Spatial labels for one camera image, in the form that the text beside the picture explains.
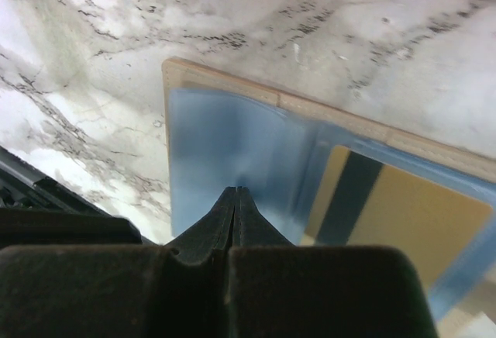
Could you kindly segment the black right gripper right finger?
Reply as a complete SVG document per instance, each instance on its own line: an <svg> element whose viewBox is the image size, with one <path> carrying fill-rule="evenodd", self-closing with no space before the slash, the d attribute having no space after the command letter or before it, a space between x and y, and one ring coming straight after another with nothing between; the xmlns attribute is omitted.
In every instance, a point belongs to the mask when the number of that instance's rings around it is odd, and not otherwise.
<svg viewBox="0 0 496 338"><path fill-rule="evenodd" d="M383 246L297 247L238 188L229 250L231 337L434 337L419 276Z"/></svg>

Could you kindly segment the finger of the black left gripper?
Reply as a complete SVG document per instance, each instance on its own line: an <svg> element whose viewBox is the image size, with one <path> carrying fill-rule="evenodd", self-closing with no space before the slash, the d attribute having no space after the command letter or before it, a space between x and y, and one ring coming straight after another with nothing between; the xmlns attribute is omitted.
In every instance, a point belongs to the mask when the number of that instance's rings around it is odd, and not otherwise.
<svg viewBox="0 0 496 338"><path fill-rule="evenodd" d="M34 209L1 209L1 246L141 244L126 219Z"/></svg>

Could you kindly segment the beige card holder wallet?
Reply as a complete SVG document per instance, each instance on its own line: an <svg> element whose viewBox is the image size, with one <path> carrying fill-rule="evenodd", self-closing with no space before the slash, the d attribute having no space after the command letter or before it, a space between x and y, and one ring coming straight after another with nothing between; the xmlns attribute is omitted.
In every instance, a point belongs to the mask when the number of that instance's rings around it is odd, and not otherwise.
<svg viewBox="0 0 496 338"><path fill-rule="evenodd" d="M443 337L495 335L495 162L189 60L162 66L171 232L197 222L228 186L301 244L327 160L344 146L492 207L488 224L429 288Z"/></svg>

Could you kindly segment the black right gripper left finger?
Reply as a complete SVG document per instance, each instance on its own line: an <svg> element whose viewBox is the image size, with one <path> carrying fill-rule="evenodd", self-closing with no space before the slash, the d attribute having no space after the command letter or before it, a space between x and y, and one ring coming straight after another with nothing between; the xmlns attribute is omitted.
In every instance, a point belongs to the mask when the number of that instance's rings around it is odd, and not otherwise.
<svg viewBox="0 0 496 338"><path fill-rule="evenodd" d="M3 337L224 337L236 189L167 245L1 246Z"/></svg>

